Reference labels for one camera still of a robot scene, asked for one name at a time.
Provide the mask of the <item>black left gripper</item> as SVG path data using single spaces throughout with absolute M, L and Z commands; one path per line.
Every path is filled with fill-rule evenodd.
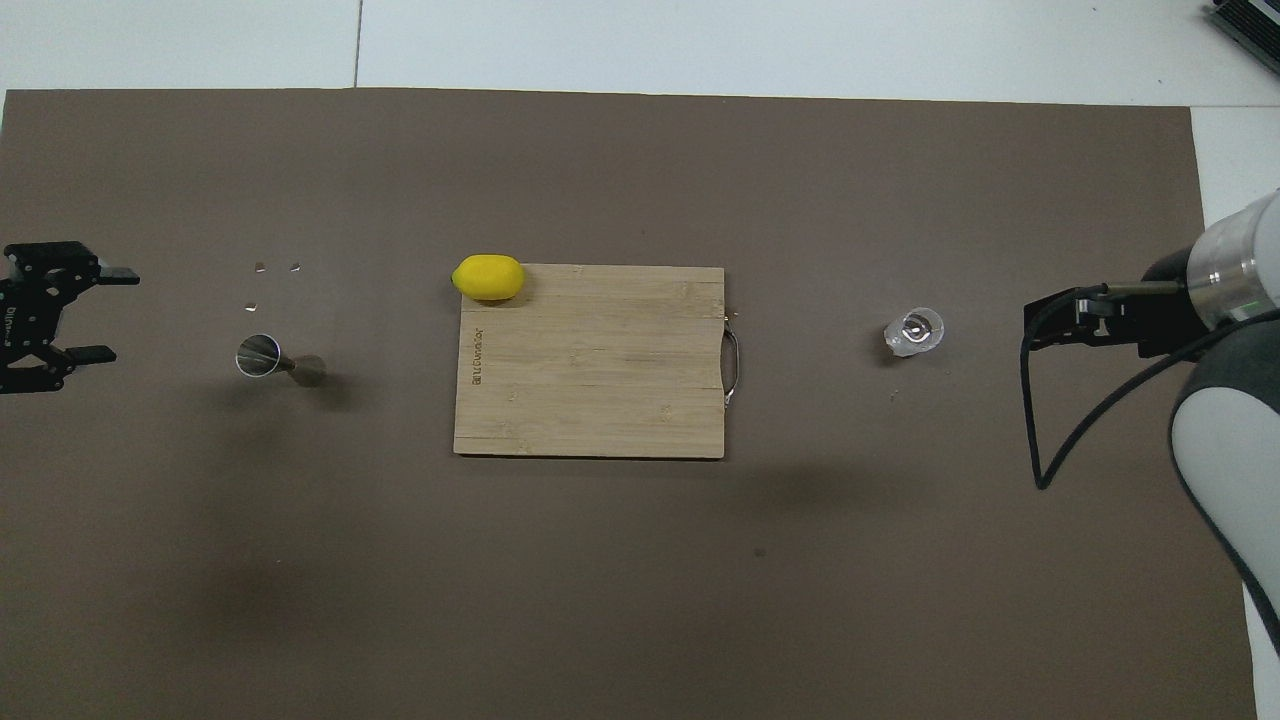
M 1 283 L 3 395 L 56 392 L 77 369 L 116 360 L 116 354 L 102 345 L 51 346 L 50 293 L 81 293 L 92 286 L 137 286 L 141 278 L 132 269 L 104 265 L 81 242 L 10 243 L 3 256 L 12 266 L 9 281 Z M 18 354 L 19 350 L 31 354 Z

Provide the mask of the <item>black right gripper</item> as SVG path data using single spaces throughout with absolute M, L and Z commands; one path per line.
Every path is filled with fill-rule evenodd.
M 1108 320 L 1108 333 L 1123 343 L 1134 343 L 1140 357 L 1157 357 L 1179 350 L 1210 333 L 1194 309 L 1187 290 L 1189 251 L 1176 251 L 1153 263 L 1143 282 L 1176 282 L 1174 293 L 1130 295 L 1120 301 L 1116 316 Z M 1024 332 L 1032 332 L 1029 350 L 1053 346 L 1111 345 L 1100 316 L 1076 318 L 1080 301 L 1093 300 L 1106 288 L 1070 288 L 1038 299 L 1024 306 Z

